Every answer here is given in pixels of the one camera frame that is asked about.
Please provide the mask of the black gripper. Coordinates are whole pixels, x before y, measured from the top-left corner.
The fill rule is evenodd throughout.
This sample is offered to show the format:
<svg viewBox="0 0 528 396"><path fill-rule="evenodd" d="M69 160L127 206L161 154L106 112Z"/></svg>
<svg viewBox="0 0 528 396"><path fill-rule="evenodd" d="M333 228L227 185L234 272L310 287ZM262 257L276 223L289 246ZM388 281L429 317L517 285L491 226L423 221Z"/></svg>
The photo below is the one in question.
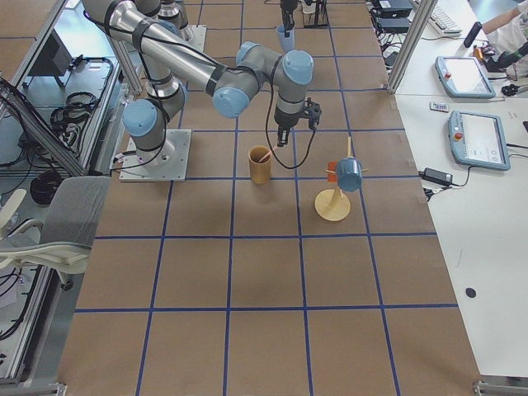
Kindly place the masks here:
<svg viewBox="0 0 528 396"><path fill-rule="evenodd" d="M277 123L277 146L284 147L289 142L290 131L300 119L306 119L309 128L315 132L320 123L322 109L311 97L303 101L291 102L279 97L276 102L274 120Z"/></svg>
<svg viewBox="0 0 528 396"><path fill-rule="evenodd" d="M280 9L282 10L282 26L284 28L284 37L289 37L294 29L293 11L297 8L297 0L280 0Z"/></svg>

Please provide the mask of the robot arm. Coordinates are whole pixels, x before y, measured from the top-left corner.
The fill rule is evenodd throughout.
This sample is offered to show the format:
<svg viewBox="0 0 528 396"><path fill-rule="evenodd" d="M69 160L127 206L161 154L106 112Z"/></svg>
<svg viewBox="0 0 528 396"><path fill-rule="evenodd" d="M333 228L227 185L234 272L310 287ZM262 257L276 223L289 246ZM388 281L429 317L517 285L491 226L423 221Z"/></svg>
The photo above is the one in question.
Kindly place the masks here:
<svg viewBox="0 0 528 396"><path fill-rule="evenodd" d="M291 130L306 119L317 130L320 105L307 95L314 73L312 56L293 49L280 54L251 41L244 42L233 68L187 45L177 34L140 11L136 1L86 1L86 17L105 34L135 47L179 78L212 97L218 113L239 117L268 83L277 98L270 100L269 118L277 125L277 144L287 145Z"/></svg>

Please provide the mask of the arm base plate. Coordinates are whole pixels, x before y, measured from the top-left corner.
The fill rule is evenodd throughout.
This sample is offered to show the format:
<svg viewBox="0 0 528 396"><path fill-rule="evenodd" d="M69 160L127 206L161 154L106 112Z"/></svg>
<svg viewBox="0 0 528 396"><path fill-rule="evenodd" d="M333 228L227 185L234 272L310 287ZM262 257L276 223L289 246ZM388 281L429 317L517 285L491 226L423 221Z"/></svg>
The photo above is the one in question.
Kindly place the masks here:
<svg viewBox="0 0 528 396"><path fill-rule="evenodd" d="M193 48L204 51L207 28L205 25L187 25L181 29L181 36L184 41Z"/></svg>
<svg viewBox="0 0 528 396"><path fill-rule="evenodd" d="M168 129L161 149L152 152L136 148L129 138L119 179L121 182L183 182L186 180L192 130Z"/></svg>

